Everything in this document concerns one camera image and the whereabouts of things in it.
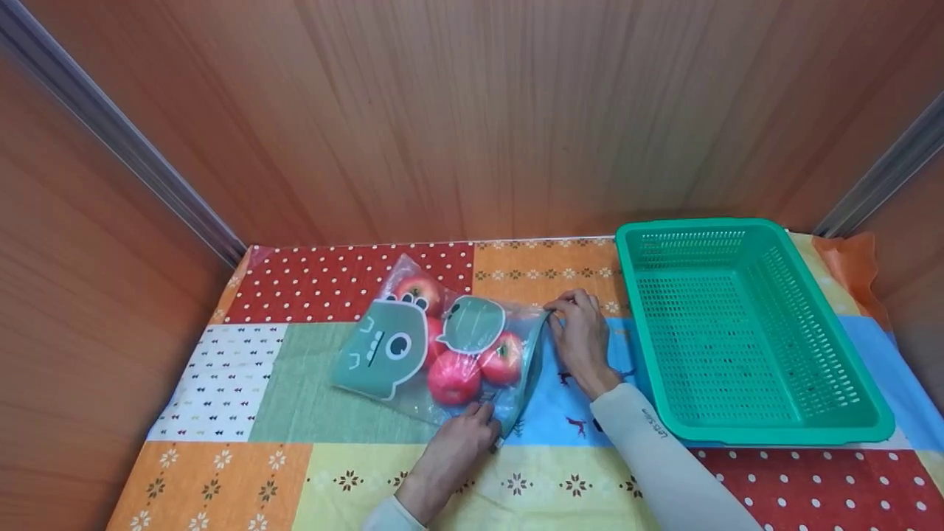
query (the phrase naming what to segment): basket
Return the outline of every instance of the basket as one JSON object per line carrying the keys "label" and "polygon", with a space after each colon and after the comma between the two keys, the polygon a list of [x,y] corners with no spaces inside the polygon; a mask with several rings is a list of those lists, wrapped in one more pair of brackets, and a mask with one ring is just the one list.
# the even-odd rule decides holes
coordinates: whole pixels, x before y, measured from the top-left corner
{"label": "basket", "polygon": [[835,445],[892,435],[891,410],[782,227],[631,223],[616,247],[639,386],[676,436]]}

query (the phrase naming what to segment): red apple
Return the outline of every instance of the red apple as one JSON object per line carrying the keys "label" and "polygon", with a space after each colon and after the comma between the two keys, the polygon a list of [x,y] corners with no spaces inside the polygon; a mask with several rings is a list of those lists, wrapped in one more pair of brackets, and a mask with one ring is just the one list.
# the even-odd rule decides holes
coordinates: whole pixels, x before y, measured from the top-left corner
{"label": "red apple", "polygon": [[426,301],[426,314],[428,316],[439,317],[443,314],[443,290],[442,287],[428,277],[423,275],[414,275],[400,281],[394,289],[394,295],[397,300],[403,300],[406,294],[412,296],[413,301],[423,299]]}
{"label": "red apple", "polygon": [[423,368],[432,367],[432,362],[436,361],[445,351],[449,350],[446,343],[436,341],[436,338],[443,334],[443,321],[436,317],[426,317],[426,359],[423,360]]}
{"label": "red apple", "polygon": [[482,376],[493,385],[511,385],[521,379],[524,343],[511,332],[502,333],[495,344],[479,356]]}
{"label": "red apple", "polygon": [[475,358],[445,351],[436,358],[426,377],[432,399],[442,405],[462,405],[475,400],[481,387]]}

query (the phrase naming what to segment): clear plastic bag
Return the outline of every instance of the clear plastic bag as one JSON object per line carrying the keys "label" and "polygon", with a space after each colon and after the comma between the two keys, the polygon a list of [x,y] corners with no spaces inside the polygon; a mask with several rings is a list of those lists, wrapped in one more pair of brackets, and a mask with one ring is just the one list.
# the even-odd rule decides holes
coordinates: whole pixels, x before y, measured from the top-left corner
{"label": "clear plastic bag", "polygon": [[547,317],[452,292],[404,254],[338,352],[331,382],[435,424],[491,402],[505,438],[537,382]]}

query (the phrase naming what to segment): person's arm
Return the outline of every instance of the person's arm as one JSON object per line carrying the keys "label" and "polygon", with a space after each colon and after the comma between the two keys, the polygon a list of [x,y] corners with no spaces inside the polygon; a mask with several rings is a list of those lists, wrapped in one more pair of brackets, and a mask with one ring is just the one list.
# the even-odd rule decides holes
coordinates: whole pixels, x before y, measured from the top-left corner
{"label": "person's arm", "polygon": [[607,365],[609,329],[597,298],[577,289],[545,309],[565,315],[566,326],[550,318],[557,355],[591,400],[594,417],[632,470],[659,526],[759,530],[748,510],[666,430],[646,397]]}
{"label": "person's arm", "polygon": [[416,521],[403,504],[390,496],[367,516],[363,523],[364,531],[425,531],[426,527]]}
{"label": "person's arm", "polygon": [[670,434],[639,389],[617,385],[590,404],[666,531],[757,530],[748,510]]}
{"label": "person's arm", "polygon": [[476,463],[495,443],[501,425],[492,419],[495,406],[471,403],[447,420],[426,445],[396,494],[367,516],[367,531],[418,531],[443,510]]}

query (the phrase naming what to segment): white sleeve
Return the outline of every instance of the white sleeve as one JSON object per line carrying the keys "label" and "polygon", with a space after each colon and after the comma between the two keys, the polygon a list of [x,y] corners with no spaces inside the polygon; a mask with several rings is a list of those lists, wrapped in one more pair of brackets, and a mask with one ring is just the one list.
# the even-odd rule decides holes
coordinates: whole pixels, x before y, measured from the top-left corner
{"label": "white sleeve", "polygon": [[655,414],[638,389],[620,384],[590,404],[665,531],[757,531],[760,525]]}
{"label": "white sleeve", "polygon": [[384,498],[363,523],[364,531],[425,531],[396,496]]}

